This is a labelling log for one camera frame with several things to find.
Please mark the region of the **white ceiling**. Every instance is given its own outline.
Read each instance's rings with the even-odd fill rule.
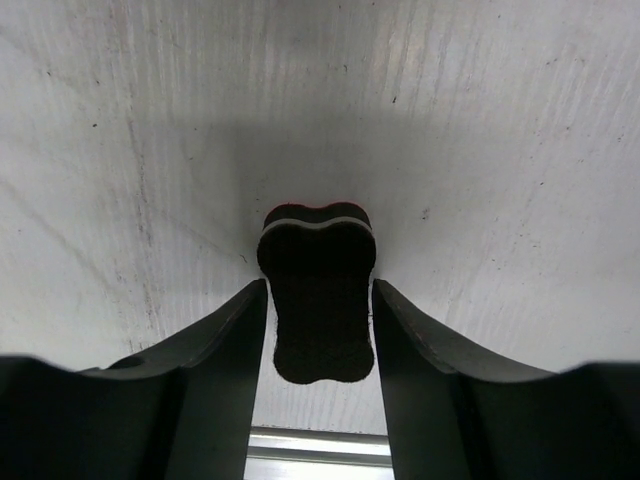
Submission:
[[[479,343],[640,359],[639,24],[633,0],[5,0],[0,350],[105,366],[255,278],[273,206],[350,200],[377,275]],[[258,400],[384,431],[373,377],[272,372]]]

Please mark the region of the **metal bar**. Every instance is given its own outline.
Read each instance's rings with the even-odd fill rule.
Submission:
[[[0,477],[243,477],[266,322],[258,280],[106,370],[0,359]]]
[[[387,437],[253,427],[247,480],[392,480]]]
[[[640,478],[640,365],[501,357],[384,281],[374,333],[396,480]]]

